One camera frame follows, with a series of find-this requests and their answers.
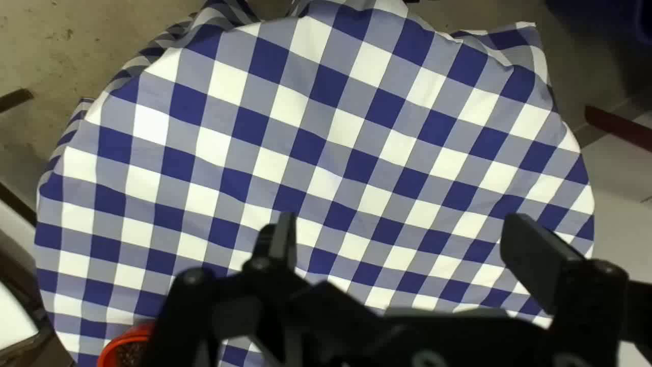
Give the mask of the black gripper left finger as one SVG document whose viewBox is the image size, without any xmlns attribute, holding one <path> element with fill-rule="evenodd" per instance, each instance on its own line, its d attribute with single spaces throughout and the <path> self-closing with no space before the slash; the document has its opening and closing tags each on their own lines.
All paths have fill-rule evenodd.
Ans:
<svg viewBox="0 0 652 367">
<path fill-rule="evenodd" d="M 298 239 L 295 216 L 282 214 L 273 224 L 258 231 L 250 260 L 244 264 L 247 275 L 295 275 Z"/>
</svg>

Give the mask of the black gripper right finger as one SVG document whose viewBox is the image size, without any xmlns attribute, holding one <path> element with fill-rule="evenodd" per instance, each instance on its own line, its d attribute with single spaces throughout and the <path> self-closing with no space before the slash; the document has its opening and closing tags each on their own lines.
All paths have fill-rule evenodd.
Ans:
<svg viewBox="0 0 652 367">
<path fill-rule="evenodd" d="M 627 273 L 586 260 L 526 214 L 509 214 L 502 231 L 502 260 L 556 326 L 623 320 Z"/>
</svg>

